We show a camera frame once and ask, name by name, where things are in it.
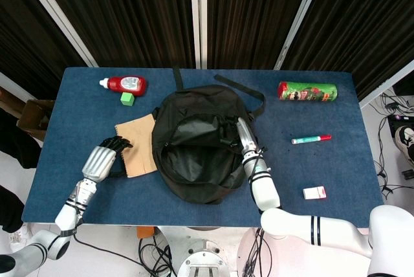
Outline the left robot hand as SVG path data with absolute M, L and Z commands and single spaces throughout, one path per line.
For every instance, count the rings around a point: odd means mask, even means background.
M 121 136 L 104 139 L 89 155 L 82 168 L 83 176 L 95 183 L 102 182 L 110 175 L 117 156 L 125 149 L 132 147 L 132 143 Z

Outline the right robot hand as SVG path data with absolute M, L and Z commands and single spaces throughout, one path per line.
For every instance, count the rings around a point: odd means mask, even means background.
M 239 151 L 242 156 L 249 153 L 259 153 L 256 137 L 248 123 L 243 118 L 238 117 L 234 126 L 237 129 L 237 135 L 233 132 L 230 137 L 225 137 L 224 133 L 221 133 L 219 142 L 235 151 Z

